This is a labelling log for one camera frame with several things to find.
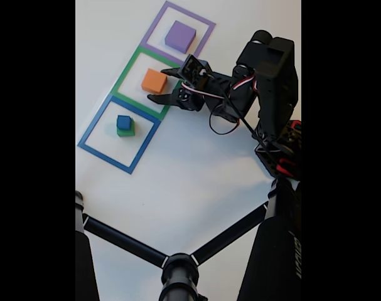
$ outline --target tripod leg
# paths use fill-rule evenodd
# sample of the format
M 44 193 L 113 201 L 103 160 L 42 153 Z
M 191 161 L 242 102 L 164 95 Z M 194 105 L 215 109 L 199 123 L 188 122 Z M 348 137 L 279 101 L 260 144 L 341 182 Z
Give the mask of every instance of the tripod leg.
M 300 200 L 287 179 L 276 179 L 237 301 L 301 299 L 301 229 L 297 227 L 299 216 L 295 214 L 299 204 Z
M 90 242 L 83 228 L 83 197 L 76 191 L 76 301 L 99 301 Z

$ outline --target blue square outline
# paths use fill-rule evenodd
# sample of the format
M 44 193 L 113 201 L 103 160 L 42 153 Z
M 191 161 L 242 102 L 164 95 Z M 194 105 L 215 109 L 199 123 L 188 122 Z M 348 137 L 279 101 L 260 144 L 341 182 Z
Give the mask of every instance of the blue square outline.
M 121 107 L 124 107 L 124 108 L 132 111 L 133 113 L 135 113 L 135 114 L 137 114 L 137 115 L 139 115 L 139 116 L 141 116 L 141 117 L 143 117 L 143 118 L 145 118 L 145 119 L 147 119 L 153 123 L 153 127 L 149 131 L 147 137 L 144 139 L 144 142 L 140 146 L 140 149 L 137 152 L 136 156 L 134 157 L 130 166 L 123 165 L 122 163 L 112 159 L 111 157 L 108 157 L 107 155 L 104 155 L 103 153 L 93 149 L 91 146 L 89 146 L 85 143 L 87 141 L 88 137 L 90 137 L 90 134 L 92 133 L 92 131 L 94 130 L 94 127 L 97 125 L 98 121 L 100 120 L 102 114 L 104 113 L 104 111 L 106 110 L 106 108 L 108 107 L 108 105 L 111 102 L 114 102 L 117 105 L 120 105 Z M 150 143 L 151 139 L 153 138 L 153 136 L 154 136 L 155 132 L 157 131 L 160 124 L 161 124 L 161 121 L 158 118 L 156 118 L 152 115 L 149 115 L 146 112 L 143 112 L 142 110 L 136 108 L 135 106 L 133 106 L 127 102 L 124 102 L 123 100 L 120 100 L 119 98 L 113 96 L 112 94 L 108 94 L 107 98 L 104 100 L 104 102 L 101 105 L 101 107 L 99 108 L 98 112 L 95 114 L 95 116 L 94 116 L 93 120 L 91 121 L 89 127 L 87 127 L 87 130 L 85 130 L 83 137 L 80 139 L 77 146 L 79 146 L 83 150 L 89 152 L 90 154 L 93 154 L 95 157 L 98 157 L 98 158 L 108 162 L 109 164 L 112 164 L 113 166 L 115 166 L 119 169 L 122 169 L 123 171 L 126 171 L 128 174 L 132 174 L 134 168 L 136 167 L 137 163 L 140 161 L 141 156 L 143 155 L 144 151 L 146 150 L 148 144 Z

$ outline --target orange cube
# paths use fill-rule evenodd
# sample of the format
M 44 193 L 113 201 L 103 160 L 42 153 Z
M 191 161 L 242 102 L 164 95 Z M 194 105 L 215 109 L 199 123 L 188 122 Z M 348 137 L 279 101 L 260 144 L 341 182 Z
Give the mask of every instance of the orange cube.
M 161 94 L 167 81 L 166 74 L 149 69 L 141 83 L 141 88 L 152 94 Z

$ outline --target red component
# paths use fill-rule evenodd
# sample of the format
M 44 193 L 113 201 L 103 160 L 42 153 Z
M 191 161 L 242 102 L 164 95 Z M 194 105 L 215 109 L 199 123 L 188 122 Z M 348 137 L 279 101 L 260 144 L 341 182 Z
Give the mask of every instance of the red component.
M 294 129 L 295 126 L 297 125 L 300 125 L 302 126 L 302 122 L 300 120 L 295 120 L 292 124 L 291 124 L 291 128 Z
M 289 165 L 292 165 L 292 166 L 296 166 L 295 163 L 285 159 L 285 158 L 281 158 L 279 159 L 279 163 L 288 163 Z M 285 168 L 283 168 L 281 165 L 277 164 L 277 170 L 283 174 L 286 174 L 287 176 L 289 177 L 294 177 L 293 174 L 291 174 L 289 171 L 287 171 Z

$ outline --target red and white wire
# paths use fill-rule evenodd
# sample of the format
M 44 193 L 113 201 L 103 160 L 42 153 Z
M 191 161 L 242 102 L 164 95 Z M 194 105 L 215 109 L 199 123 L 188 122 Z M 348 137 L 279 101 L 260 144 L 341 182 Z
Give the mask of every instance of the red and white wire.
M 236 90 L 236 89 L 238 89 L 238 87 L 240 87 L 240 86 L 242 86 L 242 85 L 244 85 L 244 84 L 250 82 L 250 81 L 253 80 L 253 79 L 254 79 L 254 75 L 251 75 L 251 76 L 249 76 L 249 77 L 247 77 L 247 78 L 241 80 L 240 82 L 236 83 L 236 84 L 232 87 L 232 89 Z
M 200 95 L 204 95 L 204 96 L 208 96 L 208 97 L 213 97 L 213 98 L 217 98 L 217 99 L 223 99 L 222 96 L 218 96 L 218 95 L 215 95 L 215 94 L 210 94 L 210 93 L 207 93 L 207 92 L 203 92 L 203 91 L 199 91 L 199 90 L 190 88 L 189 86 L 186 86 L 184 83 L 182 83 L 182 87 L 185 88 L 186 90 L 188 90 L 190 92 L 193 92 L 193 93 L 196 93 L 196 94 L 200 94 Z

